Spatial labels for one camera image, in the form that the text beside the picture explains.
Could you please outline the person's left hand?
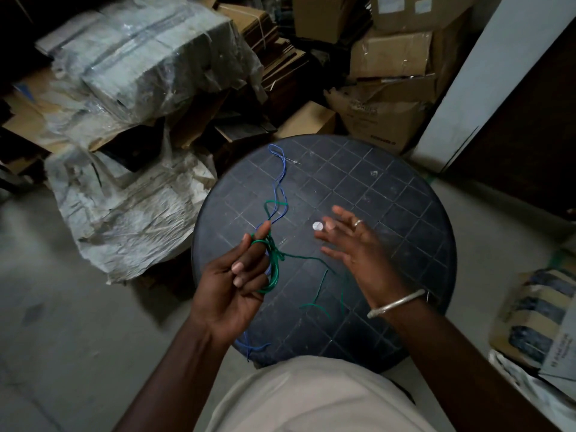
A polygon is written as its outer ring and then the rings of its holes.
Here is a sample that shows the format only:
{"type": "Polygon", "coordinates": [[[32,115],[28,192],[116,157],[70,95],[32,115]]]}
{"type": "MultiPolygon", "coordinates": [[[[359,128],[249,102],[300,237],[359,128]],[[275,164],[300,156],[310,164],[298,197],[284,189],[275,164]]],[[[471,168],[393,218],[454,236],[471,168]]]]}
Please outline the person's left hand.
{"type": "MultiPolygon", "coordinates": [[[[263,239],[271,230],[265,221],[252,236],[263,239]]],[[[263,303],[257,291],[268,284],[269,257],[263,244],[253,244],[232,271],[212,271],[205,266],[191,305],[191,319],[206,329],[212,343],[227,350],[248,328],[263,303]]]]}

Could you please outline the green thread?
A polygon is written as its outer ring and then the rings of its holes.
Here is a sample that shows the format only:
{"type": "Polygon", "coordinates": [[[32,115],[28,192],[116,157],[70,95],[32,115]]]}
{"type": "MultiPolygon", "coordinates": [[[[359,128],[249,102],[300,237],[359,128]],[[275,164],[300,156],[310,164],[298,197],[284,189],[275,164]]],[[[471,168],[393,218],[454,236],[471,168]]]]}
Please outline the green thread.
{"type": "MultiPolygon", "coordinates": [[[[285,214],[287,213],[288,208],[289,208],[289,203],[287,202],[287,199],[285,202],[280,202],[277,199],[274,199],[274,200],[266,200],[263,203],[263,209],[264,209],[264,212],[266,213],[267,220],[270,221],[271,224],[273,224],[278,219],[284,217],[285,214]],[[274,209],[272,211],[269,209],[269,204],[274,205],[274,209]],[[278,207],[284,207],[284,210],[276,219],[272,219],[274,217],[274,215],[277,213],[278,207]]],[[[268,255],[268,258],[269,258],[269,265],[265,271],[265,274],[268,277],[268,284],[266,286],[264,286],[262,289],[257,291],[258,293],[263,294],[263,295],[266,295],[270,292],[273,292],[275,290],[275,288],[277,287],[277,285],[279,283],[279,275],[280,275],[280,270],[279,270],[280,262],[285,261],[286,258],[298,259],[298,260],[313,260],[313,261],[317,261],[317,262],[321,263],[325,267],[325,270],[324,270],[324,273],[322,275],[321,281],[318,285],[318,288],[316,290],[316,293],[315,293],[313,300],[311,302],[299,305],[298,308],[299,309],[306,309],[306,310],[307,310],[307,308],[316,308],[316,309],[319,309],[323,314],[325,314],[329,319],[331,318],[331,315],[327,311],[327,309],[325,309],[325,307],[323,307],[317,303],[318,299],[320,298],[320,293],[323,290],[323,285],[324,285],[324,282],[326,280],[328,273],[331,273],[332,275],[334,275],[336,277],[340,277],[336,273],[336,271],[328,265],[328,263],[326,261],[323,261],[321,258],[318,258],[318,257],[300,256],[300,255],[285,253],[285,252],[281,251],[279,249],[279,247],[276,245],[275,240],[274,240],[271,232],[268,232],[268,234],[263,239],[253,239],[251,245],[254,245],[254,244],[263,244],[263,246],[265,247],[265,254],[268,255]]],[[[346,310],[346,308],[345,308],[344,301],[343,301],[343,290],[341,290],[340,300],[339,300],[339,312],[340,312],[340,315],[343,317],[345,316],[345,310],[346,310]]]]}

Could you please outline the blue thread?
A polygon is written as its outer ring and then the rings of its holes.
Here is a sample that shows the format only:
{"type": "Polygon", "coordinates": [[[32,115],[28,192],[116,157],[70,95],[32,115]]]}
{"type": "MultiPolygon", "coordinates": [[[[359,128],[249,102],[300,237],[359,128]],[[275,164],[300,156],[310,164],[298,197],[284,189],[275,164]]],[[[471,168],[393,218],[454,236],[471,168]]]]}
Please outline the blue thread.
{"type": "MultiPolygon", "coordinates": [[[[278,174],[278,176],[274,179],[274,181],[272,183],[272,191],[273,191],[274,199],[277,199],[280,202],[285,202],[287,199],[287,196],[286,196],[284,189],[282,187],[282,181],[284,180],[284,177],[286,176],[286,171],[287,171],[287,163],[286,163],[287,161],[285,159],[286,155],[284,153],[284,150],[276,144],[269,144],[268,145],[268,151],[270,152],[271,155],[280,159],[281,164],[282,164],[282,171],[278,174]]],[[[274,209],[273,204],[269,204],[268,207],[271,211],[274,209]]],[[[282,213],[283,210],[284,210],[284,207],[278,207],[277,213],[274,215],[274,217],[272,219],[276,219],[282,213]]],[[[242,334],[242,337],[244,339],[243,341],[240,341],[239,339],[237,339],[234,342],[234,344],[236,347],[241,347],[245,350],[245,356],[246,356],[247,361],[250,361],[250,357],[251,357],[252,353],[259,353],[261,351],[264,351],[266,348],[268,348],[271,345],[270,343],[265,343],[265,344],[263,344],[261,346],[257,346],[257,347],[251,345],[251,342],[250,342],[249,336],[248,336],[248,331],[244,331],[242,334]]]]}

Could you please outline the person's left forearm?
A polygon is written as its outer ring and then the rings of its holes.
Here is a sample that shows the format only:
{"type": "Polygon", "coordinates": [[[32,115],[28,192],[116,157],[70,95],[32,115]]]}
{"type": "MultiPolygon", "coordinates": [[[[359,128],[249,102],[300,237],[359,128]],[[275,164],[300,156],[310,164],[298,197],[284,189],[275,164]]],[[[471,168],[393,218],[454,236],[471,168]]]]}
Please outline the person's left forearm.
{"type": "Polygon", "coordinates": [[[193,432],[230,346],[186,320],[112,432],[193,432]]]}

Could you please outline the black round plastic stool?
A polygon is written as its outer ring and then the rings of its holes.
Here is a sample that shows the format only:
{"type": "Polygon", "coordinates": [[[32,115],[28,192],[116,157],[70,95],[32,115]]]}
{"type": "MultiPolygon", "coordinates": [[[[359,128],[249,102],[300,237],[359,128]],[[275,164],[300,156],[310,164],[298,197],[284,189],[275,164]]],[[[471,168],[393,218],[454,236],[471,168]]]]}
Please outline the black round plastic stool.
{"type": "MultiPolygon", "coordinates": [[[[273,144],[284,150],[282,187],[289,208],[271,226],[279,249],[321,258],[340,277],[328,273],[317,303],[311,302],[325,267],[313,260],[280,262],[279,283],[266,295],[248,331],[256,367],[296,356],[325,356],[357,363],[375,373],[407,357],[398,335],[383,319],[368,319],[370,307],[352,274],[320,251],[312,224],[335,217],[332,206],[355,213],[377,234],[390,261],[413,289],[424,289],[428,304],[445,314],[456,283],[457,253],[450,220],[428,182],[402,159],[378,147],[345,136],[301,135],[273,144]],[[343,290],[345,316],[339,312],[343,290]]],[[[195,283],[206,264],[236,246],[245,233],[267,220],[263,209],[273,200],[272,183],[282,171],[269,146],[239,159],[219,178],[206,197],[196,222],[191,259],[195,283]]]]}

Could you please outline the small plain cardboard box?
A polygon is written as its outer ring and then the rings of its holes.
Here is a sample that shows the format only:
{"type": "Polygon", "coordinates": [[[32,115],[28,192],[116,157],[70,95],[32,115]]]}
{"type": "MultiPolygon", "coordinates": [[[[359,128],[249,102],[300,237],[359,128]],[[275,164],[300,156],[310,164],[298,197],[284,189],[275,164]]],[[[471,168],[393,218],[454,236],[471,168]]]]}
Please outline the small plain cardboard box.
{"type": "Polygon", "coordinates": [[[334,134],[337,114],[313,101],[291,115],[274,133],[275,139],[309,134],[334,134]]]}

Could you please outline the crumpled white plastic sack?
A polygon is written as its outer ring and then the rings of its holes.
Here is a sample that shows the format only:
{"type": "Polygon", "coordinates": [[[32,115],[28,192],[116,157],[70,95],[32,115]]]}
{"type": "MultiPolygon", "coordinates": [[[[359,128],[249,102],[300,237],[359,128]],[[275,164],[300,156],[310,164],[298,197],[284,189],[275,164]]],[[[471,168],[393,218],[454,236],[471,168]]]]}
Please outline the crumpled white plastic sack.
{"type": "Polygon", "coordinates": [[[217,182],[211,155],[168,147],[139,172],[77,145],[45,162],[48,185],[83,259],[109,284],[125,283],[191,245],[217,182]]]}

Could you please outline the crumpled printed cardboard box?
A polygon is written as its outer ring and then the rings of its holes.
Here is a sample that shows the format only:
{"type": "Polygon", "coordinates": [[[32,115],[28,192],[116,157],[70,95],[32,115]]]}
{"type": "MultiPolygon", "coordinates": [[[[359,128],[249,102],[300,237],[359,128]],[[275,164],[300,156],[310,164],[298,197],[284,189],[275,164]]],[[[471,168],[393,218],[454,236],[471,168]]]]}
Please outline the crumpled printed cardboard box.
{"type": "Polygon", "coordinates": [[[437,76],[429,74],[358,81],[323,94],[352,137],[400,155],[428,122],[439,93],[437,76]]]}

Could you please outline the person's beige shirt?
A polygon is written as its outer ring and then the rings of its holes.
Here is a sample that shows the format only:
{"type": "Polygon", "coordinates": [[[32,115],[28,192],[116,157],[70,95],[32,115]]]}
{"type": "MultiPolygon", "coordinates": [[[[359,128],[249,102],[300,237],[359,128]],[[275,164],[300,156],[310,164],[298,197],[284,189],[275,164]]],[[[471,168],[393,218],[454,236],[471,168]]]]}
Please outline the person's beige shirt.
{"type": "Polygon", "coordinates": [[[391,380],[340,359],[300,356],[241,379],[206,432],[436,432],[391,380]]]}

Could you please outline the brown cardboard box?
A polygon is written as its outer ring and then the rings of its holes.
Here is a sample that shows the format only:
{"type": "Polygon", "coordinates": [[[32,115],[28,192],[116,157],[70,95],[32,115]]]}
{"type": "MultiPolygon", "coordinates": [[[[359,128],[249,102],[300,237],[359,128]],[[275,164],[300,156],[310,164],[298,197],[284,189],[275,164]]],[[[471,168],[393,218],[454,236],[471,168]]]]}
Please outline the brown cardboard box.
{"type": "Polygon", "coordinates": [[[352,79],[421,77],[428,73],[433,32],[382,35],[370,29],[351,48],[352,79]]]}
{"type": "Polygon", "coordinates": [[[373,25],[386,35],[445,28],[476,0],[371,0],[373,25]]]}
{"type": "Polygon", "coordinates": [[[292,0],[295,35],[335,44],[358,0],[292,0]]]}

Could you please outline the stack of flattened cardboard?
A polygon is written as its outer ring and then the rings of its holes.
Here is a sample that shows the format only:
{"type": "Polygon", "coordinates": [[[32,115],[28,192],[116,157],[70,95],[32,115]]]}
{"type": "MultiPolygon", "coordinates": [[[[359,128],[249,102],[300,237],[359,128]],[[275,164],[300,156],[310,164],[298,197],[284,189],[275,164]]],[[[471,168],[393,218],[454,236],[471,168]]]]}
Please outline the stack of flattened cardboard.
{"type": "Polygon", "coordinates": [[[218,2],[215,8],[229,17],[263,65],[262,86],[267,93],[303,93],[309,63],[305,52],[280,37],[269,13],[253,7],[218,2]]]}

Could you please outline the white board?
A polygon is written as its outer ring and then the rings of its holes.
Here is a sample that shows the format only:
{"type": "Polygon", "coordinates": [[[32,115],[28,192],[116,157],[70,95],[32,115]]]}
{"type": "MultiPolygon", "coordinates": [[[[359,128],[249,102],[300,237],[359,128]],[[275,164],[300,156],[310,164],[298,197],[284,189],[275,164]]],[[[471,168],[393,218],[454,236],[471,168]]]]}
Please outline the white board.
{"type": "Polygon", "coordinates": [[[443,173],[576,18],[576,0],[500,0],[408,159],[443,173]]]}

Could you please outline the plastic-wrapped paper bundle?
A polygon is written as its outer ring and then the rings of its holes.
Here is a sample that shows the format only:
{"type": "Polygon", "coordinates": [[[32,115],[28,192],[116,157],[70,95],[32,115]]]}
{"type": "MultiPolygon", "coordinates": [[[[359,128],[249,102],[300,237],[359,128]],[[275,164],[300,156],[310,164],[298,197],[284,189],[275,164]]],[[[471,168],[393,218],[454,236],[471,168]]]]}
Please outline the plastic-wrapped paper bundle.
{"type": "Polygon", "coordinates": [[[249,84],[267,99],[263,65],[233,20],[195,0],[115,0],[35,47],[57,79],[126,123],[175,112],[198,92],[249,84]]]}

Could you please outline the dark wooden door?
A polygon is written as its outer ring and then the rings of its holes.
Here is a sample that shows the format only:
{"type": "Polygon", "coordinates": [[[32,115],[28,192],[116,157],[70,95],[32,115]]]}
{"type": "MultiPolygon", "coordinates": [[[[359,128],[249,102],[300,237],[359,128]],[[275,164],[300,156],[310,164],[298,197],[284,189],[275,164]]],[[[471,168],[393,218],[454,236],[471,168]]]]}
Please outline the dark wooden door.
{"type": "Polygon", "coordinates": [[[449,168],[576,222],[576,18],[449,168]]]}

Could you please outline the white printed carton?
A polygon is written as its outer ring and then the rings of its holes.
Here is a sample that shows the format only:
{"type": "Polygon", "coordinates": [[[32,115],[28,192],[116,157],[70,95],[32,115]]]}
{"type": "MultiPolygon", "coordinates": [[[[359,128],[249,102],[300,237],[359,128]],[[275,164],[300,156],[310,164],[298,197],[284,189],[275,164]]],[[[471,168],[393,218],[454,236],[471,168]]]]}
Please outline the white printed carton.
{"type": "Polygon", "coordinates": [[[539,375],[550,352],[555,324],[539,331],[495,320],[488,335],[489,363],[561,432],[576,432],[576,400],[539,375]]]}

